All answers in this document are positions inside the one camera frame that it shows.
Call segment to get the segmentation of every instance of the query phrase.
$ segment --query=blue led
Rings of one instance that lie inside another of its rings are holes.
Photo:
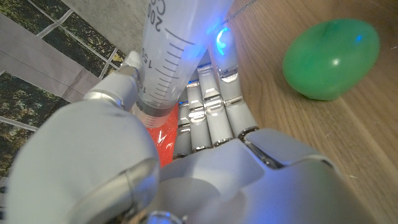
[[[228,28],[228,27],[225,27],[225,28],[222,29],[222,30],[218,33],[218,35],[217,35],[217,42],[216,42],[216,44],[217,44],[218,52],[219,52],[221,55],[224,55],[223,49],[226,47],[226,44],[220,42],[220,38],[221,38],[221,35],[223,35],[223,32],[229,31],[229,30],[231,30],[231,29]]]

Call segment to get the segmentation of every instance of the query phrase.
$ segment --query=wooden surface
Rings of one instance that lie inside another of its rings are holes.
[[[235,0],[232,11],[248,0]],[[289,44],[340,17],[372,24],[381,53],[370,73],[335,101],[296,93],[282,74]],[[257,0],[229,21],[244,99],[262,128],[287,133],[331,158],[380,223],[398,223],[398,1]]]

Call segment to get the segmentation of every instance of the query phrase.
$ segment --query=green egg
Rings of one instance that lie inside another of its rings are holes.
[[[322,22],[287,49],[284,76],[310,99],[335,100],[368,73],[379,51],[379,36],[372,25],[356,19]]]

